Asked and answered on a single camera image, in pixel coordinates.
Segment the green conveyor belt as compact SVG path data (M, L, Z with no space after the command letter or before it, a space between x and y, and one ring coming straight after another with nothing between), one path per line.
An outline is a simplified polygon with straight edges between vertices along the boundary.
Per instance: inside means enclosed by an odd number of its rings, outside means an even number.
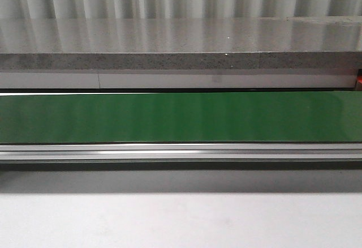
M1 142L360 142L361 92L1 97Z

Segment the grey speckled stone counter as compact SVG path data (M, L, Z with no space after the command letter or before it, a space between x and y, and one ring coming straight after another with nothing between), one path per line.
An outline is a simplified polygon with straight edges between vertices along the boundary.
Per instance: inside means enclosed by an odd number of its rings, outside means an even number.
M361 18L2 19L1 90L361 90Z

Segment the aluminium conveyor frame rail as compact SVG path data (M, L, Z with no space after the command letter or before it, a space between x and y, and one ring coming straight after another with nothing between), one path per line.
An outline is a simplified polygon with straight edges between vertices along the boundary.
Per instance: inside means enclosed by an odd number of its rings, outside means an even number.
M361 143L9 144L2 163L360 161Z

